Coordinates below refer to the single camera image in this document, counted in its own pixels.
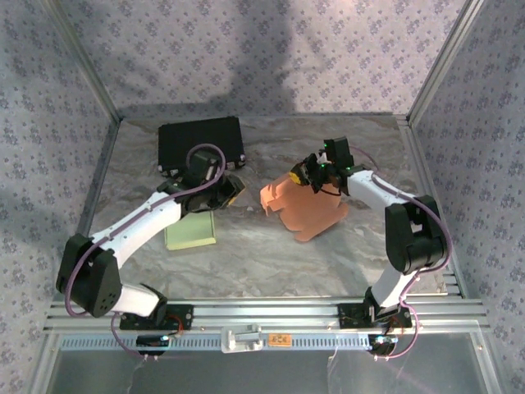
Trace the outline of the aluminium side rail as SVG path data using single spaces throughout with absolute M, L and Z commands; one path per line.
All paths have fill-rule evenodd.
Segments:
M 445 214 L 443 213 L 443 208 L 438 198 L 436 187 L 431 178 L 431 172 L 425 159 L 421 143 L 418 140 L 418 136 L 411 129 L 406 116 L 395 115 L 395 119 L 404 148 L 408 155 L 410 169 L 416 178 L 415 182 L 418 191 L 424 195 L 431 195 L 435 199 L 440 211 L 441 220 L 447 226 L 448 223 L 445 219 Z M 450 261 L 445 268 L 441 269 L 441 274 L 445 278 L 445 288 L 448 296 L 466 297 L 464 294 L 464 279 L 462 274 L 458 272 L 457 255 L 454 248 L 452 248 L 450 254 Z
M 87 197 L 84 199 L 84 207 L 80 215 L 79 224 L 73 232 L 73 235 L 79 233 L 83 236 L 87 236 L 89 234 L 120 124 L 121 121 L 117 121 L 116 123 L 111 124 L 108 128 L 108 132 L 103 141 L 102 150 L 94 170 L 94 175 L 89 185 Z

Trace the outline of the aluminium frame post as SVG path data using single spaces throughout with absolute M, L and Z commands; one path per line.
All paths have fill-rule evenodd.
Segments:
M 433 97 L 452 66 L 456 56 L 467 39 L 469 31 L 486 0 L 465 0 L 458 17 L 438 53 L 418 96 L 406 116 L 407 123 L 414 128 L 422 119 Z
M 39 0 L 43 9 L 51 18 L 52 23 L 62 38 L 73 62 L 79 67 L 87 85 L 92 90 L 94 97 L 106 116 L 112 124 L 118 125 L 121 117 L 118 115 L 116 106 L 113 103 L 109 93 L 103 85 L 98 73 L 95 70 L 94 63 L 91 61 L 87 51 L 80 42 L 80 38 L 75 31 L 74 26 L 70 23 L 60 0 Z

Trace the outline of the aluminium mounting rail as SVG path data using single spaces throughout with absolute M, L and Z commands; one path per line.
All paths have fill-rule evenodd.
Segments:
M 326 332 L 338 327 L 337 305 L 351 298 L 255 298 L 173 300 L 194 307 L 192 328 L 217 332 L 226 326 L 261 326 L 263 331 Z M 422 325 L 423 333 L 472 332 L 487 330 L 490 324 L 480 300 L 448 295 L 413 295 L 408 298 Z M 72 318 L 63 304 L 52 302 L 44 323 L 45 332 L 105 333 L 110 318 Z

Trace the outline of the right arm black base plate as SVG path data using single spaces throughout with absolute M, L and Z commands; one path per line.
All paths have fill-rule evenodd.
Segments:
M 340 328 L 411 328 L 411 313 L 405 307 L 376 307 L 366 303 L 337 305 Z

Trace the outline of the black hard case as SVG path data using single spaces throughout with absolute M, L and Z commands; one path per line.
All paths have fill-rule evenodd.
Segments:
M 157 165 L 160 172 L 180 170 L 187 153 L 199 144 L 214 144 L 225 155 L 227 166 L 246 163 L 238 117 L 185 121 L 160 126 L 157 130 Z

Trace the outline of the light green box lid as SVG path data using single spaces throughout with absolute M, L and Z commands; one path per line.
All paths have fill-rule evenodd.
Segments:
M 185 250 L 217 243 L 213 212 L 189 213 L 164 230 L 168 250 Z

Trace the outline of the white plastic clamp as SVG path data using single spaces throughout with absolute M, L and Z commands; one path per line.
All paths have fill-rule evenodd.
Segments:
M 259 351 L 262 348 L 262 328 L 257 324 L 236 325 L 221 329 L 221 352 L 224 354 Z

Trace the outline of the brown cardboard box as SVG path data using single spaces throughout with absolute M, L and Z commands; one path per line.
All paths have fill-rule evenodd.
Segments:
M 311 186 L 301 186 L 299 178 L 284 174 L 259 192 L 260 203 L 266 215 L 271 211 L 299 242 L 308 242 L 342 221 L 349 212 L 349 205 L 342 201 L 332 185 L 326 186 L 328 194 L 315 193 Z

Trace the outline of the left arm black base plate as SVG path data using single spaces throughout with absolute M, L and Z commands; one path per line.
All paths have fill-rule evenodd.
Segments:
M 191 304 L 167 304 L 161 307 L 160 314 L 153 317 L 123 314 L 119 328 L 124 331 L 186 331 L 191 328 L 193 314 Z

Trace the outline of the grey metal base panel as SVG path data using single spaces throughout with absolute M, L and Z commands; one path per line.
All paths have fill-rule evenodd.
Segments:
M 423 334 L 398 359 L 356 350 L 63 351 L 51 335 L 25 394 L 509 394 L 480 333 Z

